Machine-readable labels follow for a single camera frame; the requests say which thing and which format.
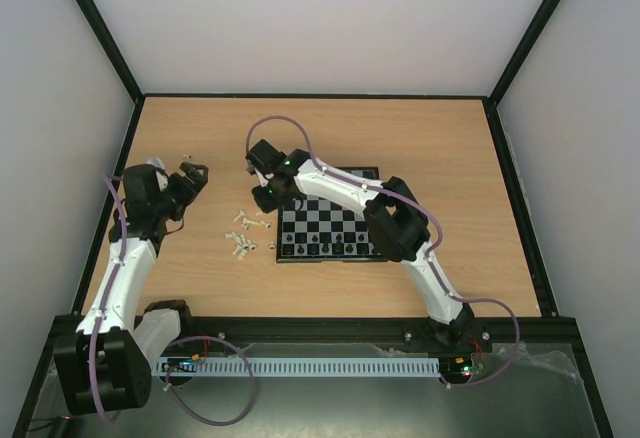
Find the black grey chessboard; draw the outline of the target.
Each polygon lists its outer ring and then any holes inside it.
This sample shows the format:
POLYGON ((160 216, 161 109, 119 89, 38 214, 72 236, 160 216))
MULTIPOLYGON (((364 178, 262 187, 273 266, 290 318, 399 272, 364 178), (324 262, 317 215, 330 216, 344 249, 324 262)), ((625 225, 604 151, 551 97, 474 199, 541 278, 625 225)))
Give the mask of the black grey chessboard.
POLYGON ((311 262, 384 262, 381 255, 371 254, 374 245, 363 217, 366 201, 376 196, 369 188, 378 185, 375 168, 336 169, 326 164, 319 167, 308 159, 296 165, 288 158, 289 168, 298 173, 295 184, 300 198, 281 206, 278 211, 276 261, 279 263, 311 262), (321 253, 321 232, 331 233, 330 252, 321 253), (347 244, 354 245, 353 253, 335 255, 332 244, 335 236, 343 235, 344 251, 347 244), (294 242, 286 243, 285 235, 293 234, 294 242), (310 243, 311 234, 317 234, 318 243, 310 243), (285 244, 294 246, 293 255, 284 255, 285 244), (296 253, 299 244, 306 247, 304 255, 296 253))

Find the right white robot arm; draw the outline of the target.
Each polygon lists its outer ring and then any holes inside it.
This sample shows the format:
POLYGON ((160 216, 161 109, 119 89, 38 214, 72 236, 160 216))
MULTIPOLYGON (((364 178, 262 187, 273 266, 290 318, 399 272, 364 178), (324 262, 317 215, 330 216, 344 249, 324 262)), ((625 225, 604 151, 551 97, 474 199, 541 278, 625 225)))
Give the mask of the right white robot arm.
POLYGON ((374 248, 387 260, 404 266, 426 304, 429 329, 443 347, 455 350, 471 337, 474 313, 454 289, 441 267, 430 223, 406 183, 367 179, 332 167, 296 149, 276 150, 262 139, 246 148, 249 173, 259 185, 252 189, 265 213, 308 196, 328 200, 364 219, 374 248))

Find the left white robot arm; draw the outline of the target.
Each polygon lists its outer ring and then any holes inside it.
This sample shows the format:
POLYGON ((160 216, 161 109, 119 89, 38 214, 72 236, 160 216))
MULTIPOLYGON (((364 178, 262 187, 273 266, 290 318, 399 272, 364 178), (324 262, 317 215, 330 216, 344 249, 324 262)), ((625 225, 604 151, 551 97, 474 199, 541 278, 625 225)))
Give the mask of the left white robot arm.
POLYGON ((208 173, 205 165, 183 162, 169 174, 160 160, 151 159, 106 177, 115 205, 106 269, 84 318, 53 351, 71 414, 96 413, 111 422, 120 411, 148 401, 152 368, 180 335, 190 311, 183 300, 160 302, 137 321, 138 303, 170 233, 168 222, 184 222, 208 173))

